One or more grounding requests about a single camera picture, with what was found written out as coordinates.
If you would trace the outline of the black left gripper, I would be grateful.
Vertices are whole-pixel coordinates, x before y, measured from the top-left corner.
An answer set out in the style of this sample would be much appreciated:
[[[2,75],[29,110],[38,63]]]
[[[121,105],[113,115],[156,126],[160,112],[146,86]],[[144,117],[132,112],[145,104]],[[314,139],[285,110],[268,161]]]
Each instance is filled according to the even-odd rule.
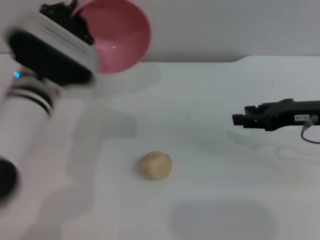
[[[73,14],[77,5],[77,0],[72,0],[70,4],[42,4],[39,12],[72,34],[80,34],[81,39],[92,46],[95,40],[90,34],[86,20],[78,14]]]

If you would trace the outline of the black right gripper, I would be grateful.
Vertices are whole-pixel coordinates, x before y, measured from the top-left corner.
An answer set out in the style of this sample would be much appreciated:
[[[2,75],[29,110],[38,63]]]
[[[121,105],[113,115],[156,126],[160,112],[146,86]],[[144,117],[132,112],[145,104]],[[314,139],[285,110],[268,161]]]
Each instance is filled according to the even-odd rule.
[[[303,126],[305,122],[316,125],[320,120],[320,101],[294,101],[288,98],[271,106],[269,103],[245,106],[244,112],[232,115],[234,126],[275,131],[288,126]]]

